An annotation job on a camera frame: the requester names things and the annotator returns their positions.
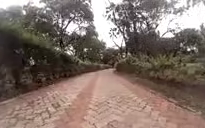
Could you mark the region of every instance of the foliage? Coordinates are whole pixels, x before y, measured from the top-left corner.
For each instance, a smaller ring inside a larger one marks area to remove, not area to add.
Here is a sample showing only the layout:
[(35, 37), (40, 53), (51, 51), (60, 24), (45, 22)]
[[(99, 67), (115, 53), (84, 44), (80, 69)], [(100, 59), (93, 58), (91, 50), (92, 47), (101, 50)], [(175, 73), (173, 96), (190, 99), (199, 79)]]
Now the foliage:
[(110, 3), (107, 19), (114, 24), (111, 36), (122, 36), (126, 52), (147, 53), (146, 43), (156, 40), (156, 29), (166, 14), (174, 13), (176, 1), (166, 0), (123, 0), (119, 4)]
[(147, 78), (191, 85), (205, 80), (205, 66), (201, 63), (191, 63), (191, 60), (193, 58), (190, 56), (129, 56), (120, 61), (116, 69)]
[(0, 97), (37, 89), (47, 81), (109, 68), (80, 61), (55, 49), (50, 41), (20, 25), (0, 23)]
[(121, 58), (121, 53), (119, 54), (119, 50), (114, 49), (114, 48), (107, 48), (106, 50), (103, 51), (103, 58), (102, 62), (104, 64), (109, 64), (114, 66), (116, 62)]

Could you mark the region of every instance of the paved path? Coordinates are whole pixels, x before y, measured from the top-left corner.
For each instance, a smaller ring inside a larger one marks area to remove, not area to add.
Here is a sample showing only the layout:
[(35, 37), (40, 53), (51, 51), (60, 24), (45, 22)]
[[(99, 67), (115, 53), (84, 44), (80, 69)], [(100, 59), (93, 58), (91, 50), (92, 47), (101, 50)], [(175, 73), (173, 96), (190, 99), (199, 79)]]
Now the paved path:
[(205, 128), (205, 120), (105, 70), (0, 103), (0, 128)]

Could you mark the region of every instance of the green shrub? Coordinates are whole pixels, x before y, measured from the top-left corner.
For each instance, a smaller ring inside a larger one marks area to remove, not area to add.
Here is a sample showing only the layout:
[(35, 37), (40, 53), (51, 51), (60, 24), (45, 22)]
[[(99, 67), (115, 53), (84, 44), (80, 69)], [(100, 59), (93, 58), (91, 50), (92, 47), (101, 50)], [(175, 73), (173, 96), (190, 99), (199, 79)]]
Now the green shrub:
[(176, 83), (205, 81), (205, 66), (190, 60), (189, 56), (129, 56), (116, 65), (116, 70)]
[(47, 81), (109, 68), (55, 50), (53, 42), (20, 26), (0, 23), (0, 98), (47, 85)]

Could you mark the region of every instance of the red brick pavement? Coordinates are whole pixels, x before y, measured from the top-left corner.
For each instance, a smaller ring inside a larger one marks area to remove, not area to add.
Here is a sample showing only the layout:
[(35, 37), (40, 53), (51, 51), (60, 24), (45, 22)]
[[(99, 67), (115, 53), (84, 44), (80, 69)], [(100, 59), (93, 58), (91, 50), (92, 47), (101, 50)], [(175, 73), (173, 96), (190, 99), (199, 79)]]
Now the red brick pavement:
[(205, 128), (205, 120), (105, 70), (0, 103), (0, 128)]

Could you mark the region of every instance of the road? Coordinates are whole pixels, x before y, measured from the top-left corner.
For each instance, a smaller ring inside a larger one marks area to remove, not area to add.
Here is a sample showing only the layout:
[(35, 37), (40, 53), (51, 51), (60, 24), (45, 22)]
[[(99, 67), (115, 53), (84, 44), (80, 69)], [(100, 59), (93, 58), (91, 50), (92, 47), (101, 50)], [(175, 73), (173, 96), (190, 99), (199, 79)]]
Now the road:
[(0, 103), (0, 128), (205, 128), (205, 120), (104, 70)]

